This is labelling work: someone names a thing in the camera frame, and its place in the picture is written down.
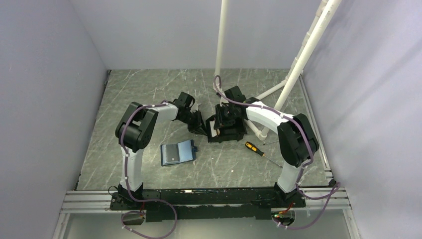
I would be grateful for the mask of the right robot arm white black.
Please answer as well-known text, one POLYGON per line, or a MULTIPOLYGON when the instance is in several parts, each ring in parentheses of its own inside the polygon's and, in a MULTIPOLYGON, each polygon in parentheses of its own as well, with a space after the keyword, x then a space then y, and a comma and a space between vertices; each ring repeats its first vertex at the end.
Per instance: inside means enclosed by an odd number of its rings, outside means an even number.
POLYGON ((319 143, 306 115, 290 115, 265 105, 257 98, 246 98, 238 86, 219 96, 226 100, 215 107, 215 115, 210 120, 211 135, 221 138, 223 130, 244 123, 245 120, 257 122, 278 135, 278 142, 284 165, 277 180, 274 193, 277 205, 285 207, 293 201, 301 178, 303 165, 311 161, 319 143))

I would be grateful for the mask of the grey credit card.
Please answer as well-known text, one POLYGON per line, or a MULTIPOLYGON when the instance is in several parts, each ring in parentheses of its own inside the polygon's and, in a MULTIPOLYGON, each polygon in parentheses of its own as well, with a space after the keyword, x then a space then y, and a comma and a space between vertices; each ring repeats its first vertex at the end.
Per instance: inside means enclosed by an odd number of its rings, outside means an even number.
POLYGON ((169 144, 163 147, 165 164, 174 164, 180 162, 179 148, 177 144, 169 144))

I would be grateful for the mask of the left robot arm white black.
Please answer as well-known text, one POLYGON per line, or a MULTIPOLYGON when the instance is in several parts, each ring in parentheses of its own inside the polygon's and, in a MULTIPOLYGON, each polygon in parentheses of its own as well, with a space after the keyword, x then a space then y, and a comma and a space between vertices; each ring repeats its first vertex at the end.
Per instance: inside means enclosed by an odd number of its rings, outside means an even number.
POLYGON ((115 130, 122 151, 122 177, 117 191, 130 209, 139 208, 143 202, 142 156, 157 123, 178 120, 187 125, 190 133, 207 134, 201 112, 192 109, 194 104, 193 96, 181 92, 171 102, 164 100, 157 105, 132 102, 126 109, 115 130))

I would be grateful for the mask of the blue card holder wallet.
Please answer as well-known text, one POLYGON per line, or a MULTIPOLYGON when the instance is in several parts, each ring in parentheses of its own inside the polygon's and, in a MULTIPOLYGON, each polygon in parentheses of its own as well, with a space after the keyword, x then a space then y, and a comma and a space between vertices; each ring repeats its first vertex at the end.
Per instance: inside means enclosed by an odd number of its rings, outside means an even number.
POLYGON ((161 166, 170 166, 196 160, 198 148, 193 139, 175 144, 160 145, 161 166))

